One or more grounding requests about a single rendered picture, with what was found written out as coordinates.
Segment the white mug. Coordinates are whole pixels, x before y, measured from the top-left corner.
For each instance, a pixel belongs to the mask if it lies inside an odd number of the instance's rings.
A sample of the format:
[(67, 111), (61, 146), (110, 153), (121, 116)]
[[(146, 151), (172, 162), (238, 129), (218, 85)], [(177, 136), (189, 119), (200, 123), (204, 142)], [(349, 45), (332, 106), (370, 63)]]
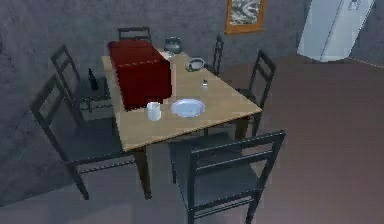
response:
[(147, 115), (151, 121), (158, 121), (161, 119), (161, 104), (159, 102), (149, 102), (147, 104)]

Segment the black bottle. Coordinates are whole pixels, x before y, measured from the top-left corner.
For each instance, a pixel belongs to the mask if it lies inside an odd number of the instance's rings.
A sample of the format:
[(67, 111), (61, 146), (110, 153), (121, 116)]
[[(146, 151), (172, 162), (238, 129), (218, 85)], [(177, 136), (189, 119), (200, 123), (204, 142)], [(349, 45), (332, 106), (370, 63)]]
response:
[(93, 91), (97, 91), (99, 88), (98, 83), (97, 83), (97, 80), (96, 80), (95, 76), (93, 75), (93, 72), (90, 68), (88, 69), (88, 76), (89, 76), (89, 82), (90, 82), (91, 89)]

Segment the dark grey wooden chair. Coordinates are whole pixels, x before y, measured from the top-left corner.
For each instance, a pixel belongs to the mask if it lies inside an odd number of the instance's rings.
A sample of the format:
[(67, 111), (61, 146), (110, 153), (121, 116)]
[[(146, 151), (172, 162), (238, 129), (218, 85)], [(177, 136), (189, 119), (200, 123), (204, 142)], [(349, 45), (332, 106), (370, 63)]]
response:
[(80, 76), (65, 44), (62, 44), (51, 56), (52, 64), (61, 79), (74, 108), (79, 117), (85, 121), (113, 118), (107, 79), (96, 78), (98, 90), (93, 91), (89, 76)]
[(58, 152), (82, 197), (89, 193), (82, 174), (97, 172), (133, 164), (135, 160), (79, 170), (81, 165), (123, 158), (132, 155), (124, 152), (114, 118), (84, 121), (74, 108), (56, 75), (53, 75), (39, 91), (30, 110), (47, 138)]
[(205, 64), (205, 68), (216, 76), (218, 76), (220, 73), (223, 47), (224, 47), (223, 38), (221, 37), (220, 34), (218, 34), (216, 37), (213, 61), (211, 64), (208, 64), (208, 63)]
[(148, 26), (118, 28), (117, 31), (120, 40), (145, 40), (149, 43), (152, 42)]
[[(237, 88), (237, 91), (261, 109), (269, 95), (275, 75), (276, 65), (263, 51), (259, 50), (247, 88)], [(248, 125), (252, 125), (252, 136), (257, 134), (262, 113), (252, 114), (236, 121), (235, 138), (242, 139), (246, 136)]]
[(245, 224), (251, 224), (285, 137), (280, 130), (233, 140), (222, 132), (169, 143), (187, 223), (247, 205)]

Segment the dark red box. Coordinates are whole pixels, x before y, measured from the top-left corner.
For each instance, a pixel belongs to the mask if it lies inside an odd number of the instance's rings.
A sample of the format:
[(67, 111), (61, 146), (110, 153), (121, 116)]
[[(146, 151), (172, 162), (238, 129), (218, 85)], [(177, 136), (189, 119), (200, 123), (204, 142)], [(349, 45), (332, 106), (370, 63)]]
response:
[(170, 62), (150, 42), (111, 41), (108, 50), (126, 111), (171, 97)]

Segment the white fridge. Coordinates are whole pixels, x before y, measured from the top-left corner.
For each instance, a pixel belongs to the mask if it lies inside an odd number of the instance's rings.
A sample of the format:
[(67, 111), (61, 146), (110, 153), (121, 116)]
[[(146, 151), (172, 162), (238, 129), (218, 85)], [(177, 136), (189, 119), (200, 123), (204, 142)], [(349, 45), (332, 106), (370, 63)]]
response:
[(297, 53), (318, 62), (347, 58), (375, 0), (312, 0)]

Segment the light wooden dining table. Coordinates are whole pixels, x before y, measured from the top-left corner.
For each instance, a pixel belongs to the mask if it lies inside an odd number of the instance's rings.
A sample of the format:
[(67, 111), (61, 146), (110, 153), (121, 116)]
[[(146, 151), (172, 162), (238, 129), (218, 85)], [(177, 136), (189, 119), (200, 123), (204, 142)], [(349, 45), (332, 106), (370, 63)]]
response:
[[(178, 54), (171, 59), (172, 96), (161, 105), (161, 119), (151, 121), (147, 110), (126, 111), (123, 105), (115, 69), (108, 56), (102, 58), (113, 112), (122, 149), (134, 154), (144, 197), (151, 197), (150, 172), (146, 155), (148, 145), (162, 142), (204, 128), (257, 114), (261, 108), (238, 93), (219, 77), (206, 69), (188, 72), (185, 65), (189, 56)], [(202, 90), (202, 81), (208, 89)], [(205, 111), (195, 118), (181, 118), (171, 111), (171, 105), (183, 98), (194, 98), (205, 104)]]

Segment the white round plate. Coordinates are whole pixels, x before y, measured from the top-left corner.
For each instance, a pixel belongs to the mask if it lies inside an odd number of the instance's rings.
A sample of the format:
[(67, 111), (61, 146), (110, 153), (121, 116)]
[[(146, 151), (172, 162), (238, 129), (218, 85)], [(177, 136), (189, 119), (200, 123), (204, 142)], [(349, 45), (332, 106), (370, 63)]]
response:
[(196, 117), (205, 111), (205, 104), (197, 99), (181, 99), (172, 104), (171, 111), (179, 117)]

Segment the grey round bowl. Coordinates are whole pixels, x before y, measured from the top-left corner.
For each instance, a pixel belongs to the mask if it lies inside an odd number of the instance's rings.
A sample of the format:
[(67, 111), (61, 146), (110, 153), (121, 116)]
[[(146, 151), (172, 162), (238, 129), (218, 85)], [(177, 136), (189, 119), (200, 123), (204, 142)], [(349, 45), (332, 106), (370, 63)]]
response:
[(186, 70), (189, 72), (199, 71), (205, 66), (203, 58), (191, 58), (186, 64)]

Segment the orange framed wall picture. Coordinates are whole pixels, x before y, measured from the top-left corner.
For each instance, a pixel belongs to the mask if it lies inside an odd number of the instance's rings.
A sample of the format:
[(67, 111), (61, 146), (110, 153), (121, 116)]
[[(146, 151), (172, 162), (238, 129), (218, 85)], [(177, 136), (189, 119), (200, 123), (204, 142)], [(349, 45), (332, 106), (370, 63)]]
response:
[(228, 0), (225, 31), (227, 35), (264, 31), (266, 0)]

